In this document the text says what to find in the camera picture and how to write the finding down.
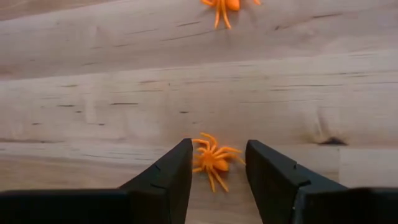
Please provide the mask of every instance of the wooden table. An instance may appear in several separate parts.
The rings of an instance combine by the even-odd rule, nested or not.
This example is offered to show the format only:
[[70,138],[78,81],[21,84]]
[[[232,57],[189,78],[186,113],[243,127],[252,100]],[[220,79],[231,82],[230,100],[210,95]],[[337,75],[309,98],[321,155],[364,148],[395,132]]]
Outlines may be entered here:
[[[397,186],[398,1],[244,6],[226,30],[199,0],[1,0],[0,189],[117,187],[201,131]],[[187,223],[261,223],[227,182],[194,175]]]

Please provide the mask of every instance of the spider body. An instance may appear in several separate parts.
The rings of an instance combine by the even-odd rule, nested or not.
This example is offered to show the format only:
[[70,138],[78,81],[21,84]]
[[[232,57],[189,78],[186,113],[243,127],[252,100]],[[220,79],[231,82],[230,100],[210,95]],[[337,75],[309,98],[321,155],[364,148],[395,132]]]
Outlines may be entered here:
[[[218,23],[220,22],[220,14],[223,15],[225,25],[228,29],[231,28],[231,24],[229,23],[228,20],[228,15],[226,13],[226,10],[232,10],[232,11],[239,11],[241,9],[241,3],[240,0],[201,0],[203,4],[206,4],[210,7],[216,7],[216,22],[214,24],[214,27],[218,27]],[[254,0],[254,3],[260,5],[259,0]]]
[[221,179],[220,175],[218,174],[218,171],[226,172],[229,170],[229,164],[227,159],[237,159],[238,161],[246,165],[246,163],[239,156],[231,153],[231,152],[242,153],[242,151],[233,149],[231,147],[221,147],[217,149],[217,140],[213,136],[206,133],[201,133],[201,135],[210,138],[210,141],[202,139],[192,140],[193,142],[204,144],[206,146],[206,148],[199,147],[197,149],[197,151],[202,152],[202,154],[200,156],[194,155],[196,160],[193,161],[193,165],[199,167],[194,168],[192,171],[207,172],[209,176],[211,189],[213,192],[216,191],[213,176],[221,184],[224,190],[228,192],[228,187]]

